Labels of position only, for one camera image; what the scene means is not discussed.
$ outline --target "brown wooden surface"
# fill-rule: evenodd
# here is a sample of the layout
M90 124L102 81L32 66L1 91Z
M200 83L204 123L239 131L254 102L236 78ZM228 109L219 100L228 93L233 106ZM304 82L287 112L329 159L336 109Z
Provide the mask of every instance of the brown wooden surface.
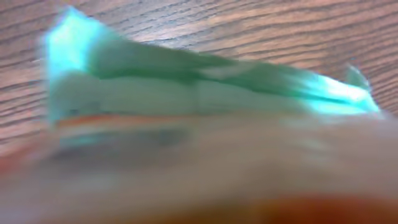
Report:
M398 114L396 0L0 0L0 147L36 133L45 115L38 39L72 4L128 37L233 58L371 79Z

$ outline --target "wooden table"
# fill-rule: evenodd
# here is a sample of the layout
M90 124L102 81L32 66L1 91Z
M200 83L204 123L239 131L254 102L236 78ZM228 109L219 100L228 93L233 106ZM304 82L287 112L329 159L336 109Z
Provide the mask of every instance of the wooden table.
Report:
M349 62L371 79L377 102L398 114L396 0L1 0L0 147L43 127L39 37L63 4L141 42L336 78Z

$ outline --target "teal plastic bag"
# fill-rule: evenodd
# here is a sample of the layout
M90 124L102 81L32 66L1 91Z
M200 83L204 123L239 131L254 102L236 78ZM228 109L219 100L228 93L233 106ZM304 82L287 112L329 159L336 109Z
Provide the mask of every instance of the teal plastic bag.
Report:
M286 65L144 45L72 8L45 36L45 58L51 122L96 114L379 111L354 67L341 83Z

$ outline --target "blurry foreground object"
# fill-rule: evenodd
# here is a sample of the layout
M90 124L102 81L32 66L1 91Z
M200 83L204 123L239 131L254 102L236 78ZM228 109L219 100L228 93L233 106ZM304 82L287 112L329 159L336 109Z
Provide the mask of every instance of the blurry foreground object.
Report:
M142 45L69 10L50 130L2 152L0 223L398 223L398 122L341 83Z

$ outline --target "green package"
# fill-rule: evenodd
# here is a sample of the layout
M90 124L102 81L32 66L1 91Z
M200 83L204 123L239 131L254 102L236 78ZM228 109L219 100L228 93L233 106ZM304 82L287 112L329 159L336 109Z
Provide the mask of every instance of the green package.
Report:
M45 36L49 121L96 114L378 112L354 67L347 83L287 65L140 44L70 8Z

